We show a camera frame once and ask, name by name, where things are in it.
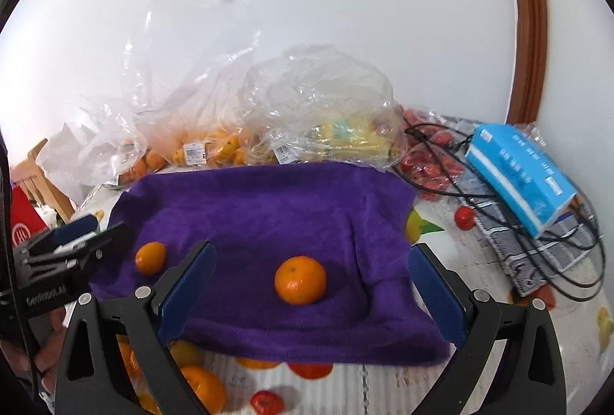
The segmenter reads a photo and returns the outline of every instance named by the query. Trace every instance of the silver screw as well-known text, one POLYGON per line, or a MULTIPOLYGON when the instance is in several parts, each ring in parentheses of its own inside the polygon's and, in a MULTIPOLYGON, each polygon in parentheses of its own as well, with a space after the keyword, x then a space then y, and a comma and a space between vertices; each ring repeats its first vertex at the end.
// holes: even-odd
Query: silver screw
POLYGON ((546 303, 544 301, 542 301, 541 299, 533 299, 531 301, 531 304, 533 304, 533 307, 536 310, 543 311, 543 310, 546 309, 546 303))
POLYGON ((486 303, 490 300, 490 294, 483 288, 474 290, 474 297, 481 303, 486 303))
POLYGON ((79 304, 82 306, 86 305, 90 301, 91 301, 91 294, 89 292, 85 292, 84 294, 81 294, 79 296, 79 304))
POLYGON ((145 299, 145 297, 149 297, 151 292, 151 288, 146 285, 143 285, 142 287, 139 287, 134 291, 134 295, 136 295, 137 299, 145 299))

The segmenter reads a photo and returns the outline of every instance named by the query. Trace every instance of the white wall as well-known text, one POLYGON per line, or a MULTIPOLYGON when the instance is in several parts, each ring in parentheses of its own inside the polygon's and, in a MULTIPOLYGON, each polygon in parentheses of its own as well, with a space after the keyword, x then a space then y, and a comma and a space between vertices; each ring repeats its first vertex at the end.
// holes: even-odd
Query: white wall
MULTIPOLYGON (((0 126, 13 162, 73 119, 79 94, 119 89, 122 51, 149 0, 21 0, 0 34, 0 126)), ((373 63, 397 99, 505 118, 515 0, 252 0, 261 58, 334 43, 373 63)))
POLYGON ((548 65, 538 125, 548 151, 592 200, 614 302, 614 14, 605 0, 548 0, 548 65))

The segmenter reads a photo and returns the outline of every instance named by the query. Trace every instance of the table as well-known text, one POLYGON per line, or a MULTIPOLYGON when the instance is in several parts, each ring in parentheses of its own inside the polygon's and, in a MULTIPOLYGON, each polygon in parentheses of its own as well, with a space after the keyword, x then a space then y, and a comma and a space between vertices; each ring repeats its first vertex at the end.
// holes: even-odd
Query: table
MULTIPOLYGON (((182 169, 168 168, 162 173, 176 171, 182 169)), ((105 229, 120 195, 121 191, 99 187, 85 200, 75 217, 102 209, 104 217, 101 228, 105 229)), ((428 230, 432 230, 423 233, 420 242, 427 243, 441 263, 456 271, 469 288, 484 288, 497 301, 511 302, 511 280, 503 273, 495 253, 479 230, 460 231, 456 228, 452 220, 456 205, 450 204, 453 202, 418 201, 416 210, 430 222, 428 230)), ((590 259, 582 260, 569 276, 581 281, 594 279, 595 269, 590 259)), ((415 294, 426 309, 420 295, 415 294)), ((614 347, 610 336, 602 332, 600 343, 597 320, 598 313, 601 313, 603 326, 612 321, 612 314, 603 291, 587 303, 570 301, 555 290, 553 296, 556 304, 551 316, 563 358, 567 413, 578 415, 596 395, 614 366, 614 347)), ((504 343, 499 341, 493 347, 463 414, 473 413, 480 407, 503 346, 504 343)), ((301 415, 406 415, 419 404, 445 367, 336 364, 324 379, 304 380, 293 374, 286 364, 270 370, 249 370, 239 366, 232 357, 212 352, 205 353, 203 366, 225 384, 228 402, 224 413, 251 414, 251 395, 260 389, 270 389, 282 395, 289 409, 286 413, 301 415)), ((138 392, 146 390, 143 382, 135 384, 135 388, 138 392)))

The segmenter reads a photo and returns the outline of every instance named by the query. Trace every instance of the blue gripper pad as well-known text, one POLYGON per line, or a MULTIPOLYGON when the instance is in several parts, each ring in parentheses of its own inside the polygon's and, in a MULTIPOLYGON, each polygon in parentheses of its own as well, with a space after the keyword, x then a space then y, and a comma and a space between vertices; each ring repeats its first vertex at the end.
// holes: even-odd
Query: blue gripper pad
POLYGON ((53 230, 51 240, 57 247, 58 245, 66 245, 79 237, 84 236, 87 233, 96 231, 98 228, 98 219, 96 216, 88 214, 65 226, 60 226, 53 230))
POLYGON ((464 310, 419 245, 409 250, 408 267, 411 280, 441 336, 457 348, 461 347, 467 338, 464 310))
POLYGON ((203 287, 216 269, 216 263, 216 248, 207 243, 168 293, 158 313, 160 322, 156 334, 161 344, 167 345, 181 335, 203 287))

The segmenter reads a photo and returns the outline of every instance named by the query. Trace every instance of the brown wooden trim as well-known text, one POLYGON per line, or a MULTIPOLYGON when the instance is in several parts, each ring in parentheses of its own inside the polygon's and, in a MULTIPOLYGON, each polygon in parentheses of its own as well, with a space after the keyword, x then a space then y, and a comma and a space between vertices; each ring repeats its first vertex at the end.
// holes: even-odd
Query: brown wooden trim
POLYGON ((509 124, 537 119, 548 54, 548 6, 546 0, 516 0, 518 9, 516 64, 509 124))

